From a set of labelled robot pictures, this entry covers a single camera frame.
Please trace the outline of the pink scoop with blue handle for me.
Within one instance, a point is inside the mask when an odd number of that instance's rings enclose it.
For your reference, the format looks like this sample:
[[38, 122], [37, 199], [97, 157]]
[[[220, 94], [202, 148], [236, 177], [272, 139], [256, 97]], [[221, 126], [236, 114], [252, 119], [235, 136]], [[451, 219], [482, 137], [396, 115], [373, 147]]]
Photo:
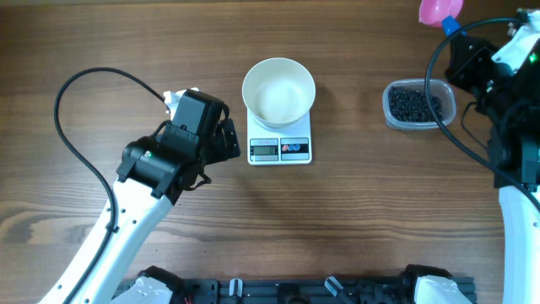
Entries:
[[462, 6], [463, 0], [423, 0], [418, 11], [418, 21], [441, 28], [449, 36], [461, 27], [456, 17]]

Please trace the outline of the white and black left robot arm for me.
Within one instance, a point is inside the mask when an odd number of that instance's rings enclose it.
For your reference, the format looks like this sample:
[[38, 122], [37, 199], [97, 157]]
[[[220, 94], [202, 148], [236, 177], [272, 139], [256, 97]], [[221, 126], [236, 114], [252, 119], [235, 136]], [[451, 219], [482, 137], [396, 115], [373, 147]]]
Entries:
[[223, 101], [197, 89], [166, 92], [171, 119], [123, 151], [113, 199], [44, 303], [107, 303], [180, 195], [211, 180], [204, 168], [240, 155]]

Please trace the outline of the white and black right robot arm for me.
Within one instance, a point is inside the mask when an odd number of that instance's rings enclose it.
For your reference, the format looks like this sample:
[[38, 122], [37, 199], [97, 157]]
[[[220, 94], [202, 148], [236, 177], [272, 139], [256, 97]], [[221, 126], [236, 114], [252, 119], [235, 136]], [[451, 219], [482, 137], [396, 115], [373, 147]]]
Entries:
[[518, 9], [512, 18], [459, 25], [450, 12], [420, 21], [442, 27], [446, 38], [435, 49], [424, 77], [442, 51], [451, 49], [446, 79], [473, 95], [476, 110], [492, 123], [483, 158], [459, 141], [440, 117], [440, 131], [462, 152], [494, 174], [505, 226], [505, 303], [539, 301], [539, 12]]

